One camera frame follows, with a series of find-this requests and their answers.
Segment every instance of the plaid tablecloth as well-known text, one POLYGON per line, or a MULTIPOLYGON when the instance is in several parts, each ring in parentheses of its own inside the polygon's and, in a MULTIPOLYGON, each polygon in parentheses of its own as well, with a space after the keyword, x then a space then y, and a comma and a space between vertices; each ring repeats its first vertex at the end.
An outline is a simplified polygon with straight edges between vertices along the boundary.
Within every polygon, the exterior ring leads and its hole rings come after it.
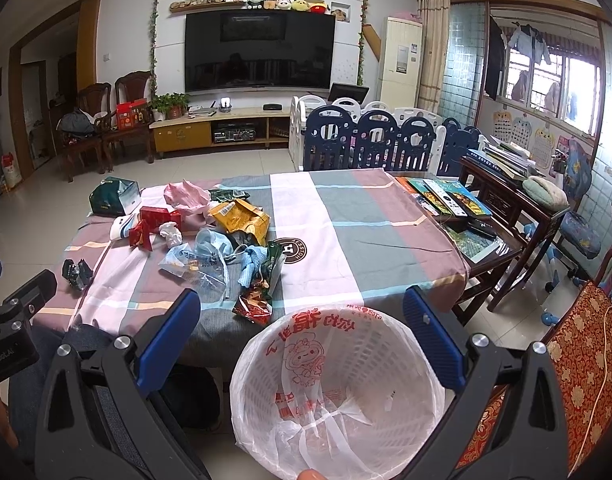
MULTIPOLYGON (((466 285, 468 266, 436 223, 425 216, 382 170, 318 171, 240 176, 196 182, 204 189, 243 189, 249 202, 271 216, 268 240, 282 238, 287 260, 273 293, 273 320, 323 304, 359 304, 402 319, 404 290, 417 284, 447 310, 466 285)), ((164 186, 142 192, 142 205, 165 206, 164 186)), ((201 217, 186 221, 193 241, 201 217)), ((187 286, 158 263, 167 247, 151 235, 153 251, 109 241, 112 219, 89 216, 64 258, 84 258, 94 268, 88 290, 76 295, 55 270, 58 291, 35 322, 59 330, 87 323, 113 335, 132 335, 165 312, 187 286)), ((241 263, 229 264, 235 286, 241 263)), ((202 305, 201 320, 183 353, 198 366, 232 367, 261 327, 231 312, 236 295, 202 305)))

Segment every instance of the air conditioner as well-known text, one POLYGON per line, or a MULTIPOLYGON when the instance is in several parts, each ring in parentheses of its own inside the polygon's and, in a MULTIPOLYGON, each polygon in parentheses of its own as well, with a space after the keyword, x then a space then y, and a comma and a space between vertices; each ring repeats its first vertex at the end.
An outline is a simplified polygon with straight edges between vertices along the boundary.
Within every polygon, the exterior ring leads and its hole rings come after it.
POLYGON ((377 99, 394 108, 417 106, 422 69, 423 25, 386 18, 381 41, 377 99))

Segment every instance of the red upholstered chair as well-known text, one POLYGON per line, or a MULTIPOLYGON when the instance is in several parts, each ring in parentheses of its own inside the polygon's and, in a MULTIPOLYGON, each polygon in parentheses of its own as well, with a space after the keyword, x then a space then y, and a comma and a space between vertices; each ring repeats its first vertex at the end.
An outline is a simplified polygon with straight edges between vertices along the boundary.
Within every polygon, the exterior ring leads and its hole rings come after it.
MULTIPOLYGON (((606 474, 612 472, 612 308, 610 300, 598 287, 611 258, 612 248, 596 279, 583 287, 567 314, 543 339, 564 397, 570 479, 611 478, 606 474), (604 378, 606 383, 597 401, 604 378), (595 402, 594 416, 590 420, 595 402)), ((504 388, 493 394, 457 467, 468 465, 481 456, 502 409, 504 394, 504 388)), ((543 460, 549 460, 547 450, 544 450, 543 460)))
MULTIPOLYGON (((133 101, 137 101, 138 99, 144 98, 146 94, 146 84, 148 80, 150 80, 151 74, 150 72, 139 71, 139 72, 131 72, 123 77, 120 77, 115 82, 115 97, 116 103, 129 103, 133 101), (124 92, 124 99, 122 99, 121 91, 124 92)), ((126 130, 114 130, 112 132, 107 132, 102 136, 102 144, 104 147, 104 153, 108 158, 109 170, 113 169, 113 154, 111 150, 111 144, 113 142, 120 142, 122 145, 122 150, 124 150, 124 155, 126 155, 126 150, 124 148, 124 139, 128 137, 141 137, 146 144, 146 152, 148 155, 148 163, 153 163, 153 154, 152 154, 152 132, 148 125, 152 122, 152 117, 147 118, 147 122, 136 124, 134 127, 126 129, 126 130)))
POLYGON ((83 112, 95 116, 99 112, 108 112, 105 117, 97 119, 95 122, 95 135, 86 137, 85 139, 74 140, 66 132, 62 132, 62 143, 64 149, 62 151, 62 160, 64 162, 64 170, 68 177, 68 181, 73 181, 75 173, 75 156, 78 156, 83 165, 82 154, 84 152, 94 150, 99 166, 99 173, 104 173, 104 164, 102 161, 102 134, 110 131, 111 120, 113 114, 110 113, 110 83, 94 83, 87 86, 77 94, 77 106, 83 112))

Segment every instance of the wooden tv cabinet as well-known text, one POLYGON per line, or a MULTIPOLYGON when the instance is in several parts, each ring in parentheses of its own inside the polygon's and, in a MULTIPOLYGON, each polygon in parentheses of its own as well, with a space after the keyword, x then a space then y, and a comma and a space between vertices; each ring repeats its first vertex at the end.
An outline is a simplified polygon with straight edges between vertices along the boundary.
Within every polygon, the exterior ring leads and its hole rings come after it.
POLYGON ((217 111, 211 117, 197 117, 194 119, 188 116, 168 121, 158 121, 152 123, 150 128, 155 137, 155 147, 158 152, 177 152, 179 150, 193 150, 195 148, 217 148, 219 146, 249 146, 257 144, 268 148, 274 143, 288 144, 288 121, 291 114, 288 110, 281 112, 270 112, 259 108, 233 108, 230 112, 222 113, 217 111), (286 137, 274 136, 271 132, 275 123, 274 119, 283 119, 286 137), (212 124, 215 121, 254 119, 260 123, 265 123, 265 132, 260 135, 257 131, 257 138, 254 140, 240 140, 237 142, 212 142, 212 124))

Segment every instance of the window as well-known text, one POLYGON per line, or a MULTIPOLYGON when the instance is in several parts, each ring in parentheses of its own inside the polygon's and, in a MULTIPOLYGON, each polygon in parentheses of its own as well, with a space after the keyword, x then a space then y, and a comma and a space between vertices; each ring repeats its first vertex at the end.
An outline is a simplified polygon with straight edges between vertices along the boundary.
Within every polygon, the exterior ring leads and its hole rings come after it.
POLYGON ((506 70, 508 99, 557 117, 590 135, 597 129, 601 79, 599 67, 566 54, 550 54, 550 64, 511 49, 506 70))

